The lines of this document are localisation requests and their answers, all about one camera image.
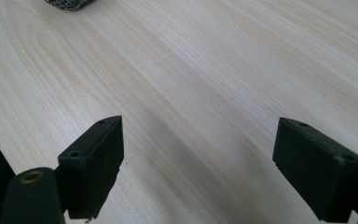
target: wooden surface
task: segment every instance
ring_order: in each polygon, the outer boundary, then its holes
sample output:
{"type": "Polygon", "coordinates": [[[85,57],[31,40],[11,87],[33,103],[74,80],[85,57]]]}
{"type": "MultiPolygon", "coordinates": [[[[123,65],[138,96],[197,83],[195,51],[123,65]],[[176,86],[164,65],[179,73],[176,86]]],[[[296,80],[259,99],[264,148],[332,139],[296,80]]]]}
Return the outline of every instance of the wooden surface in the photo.
{"type": "Polygon", "coordinates": [[[97,0],[66,12],[0,0],[0,148],[15,172],[56,167],[114,115],[125,160],[93,223],[319,223],[273,144],[287,117],[358,153],[358,1],[97,0]]]}

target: light wooden table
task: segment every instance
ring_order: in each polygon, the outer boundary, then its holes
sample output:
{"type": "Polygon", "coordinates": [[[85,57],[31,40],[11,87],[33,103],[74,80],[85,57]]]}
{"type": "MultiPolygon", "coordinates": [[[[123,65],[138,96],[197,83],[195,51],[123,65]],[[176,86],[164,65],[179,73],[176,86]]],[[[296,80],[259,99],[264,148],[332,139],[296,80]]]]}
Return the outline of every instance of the light wooden table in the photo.
{"type": "Polygon", "coordinates": [[[97,0],[66,12],[0,0],[0,148],[15,172],[55,168],[114,115],[125,160],[93,223],[319,223],[272,150],[287,117],[358,153],[358,1],[97,0]]]}

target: wood grain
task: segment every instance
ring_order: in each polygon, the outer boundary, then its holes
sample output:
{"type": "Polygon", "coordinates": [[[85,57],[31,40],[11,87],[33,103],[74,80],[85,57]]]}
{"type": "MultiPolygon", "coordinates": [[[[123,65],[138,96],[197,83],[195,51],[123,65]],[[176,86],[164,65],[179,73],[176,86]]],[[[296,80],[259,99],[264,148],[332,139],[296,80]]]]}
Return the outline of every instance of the wood grain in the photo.
{"type": "Polygon", "coordinates": [[[98,0],[66,12],[0,0],[0,148],[15,172],[56,167],[114,115],[125,160],[93,223],[319,223],[273,144],[287,117],[358,153],[358,1],[98,0]]]}

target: round hole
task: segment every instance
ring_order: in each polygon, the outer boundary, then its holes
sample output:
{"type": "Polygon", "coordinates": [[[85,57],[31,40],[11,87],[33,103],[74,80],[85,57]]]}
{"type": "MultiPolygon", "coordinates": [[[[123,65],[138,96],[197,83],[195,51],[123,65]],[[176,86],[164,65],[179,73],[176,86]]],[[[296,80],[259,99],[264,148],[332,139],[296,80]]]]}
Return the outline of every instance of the round hole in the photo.
{"type": "Polygon", "coordinates": [[[70,157],[78,157],[78,156],[80,156],[80,153],[78,153],[76,151],[71,151],[70,153],[68,153],[68,156],[70,156],[70,157]]]}
{"type": "Polygon", "coordinates": [[[350,156],[350,155],[344,155],[343,156],[345,160],[348,160],[348,161],[354,161],[354,157],[353,156],[350,156]]]}
{"type": "Polygon", "coordinates": [[[42,178],[43,175],[44,175],[44,173],[42,171],[32,171],[32,172],[24,175],[20,179],[20,183],[22,183],[22,184],[34,183],[36,180],[42,178]]]}

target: screw hole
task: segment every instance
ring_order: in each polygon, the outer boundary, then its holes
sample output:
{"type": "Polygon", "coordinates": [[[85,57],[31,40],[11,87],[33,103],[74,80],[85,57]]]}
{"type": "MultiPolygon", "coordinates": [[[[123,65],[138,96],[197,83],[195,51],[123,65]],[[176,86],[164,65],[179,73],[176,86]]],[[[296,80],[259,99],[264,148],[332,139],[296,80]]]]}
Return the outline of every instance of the screw hole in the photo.
{"type": "Polygon", "coordinates": [[[344,155],[343,158],[348,161],[354,161],[354,157],[350,155],[344,155]]]}
{"type": "Polygon", "coordinates": [[[70,157],[78,157],[78,156],[80,156],[80,153],[78,153],[76,151],[71,151],[70,153],[68,153],[68,156],[70,156],[70,157]]]}
{"type": "Polygon", "coordinates": [[[31,173],[24,175],[20,179],[20,183],[22,184],[34,183],[36,180],[42,178],[43,175],[44,173],[42,171],[32,171],[31,173]]]}

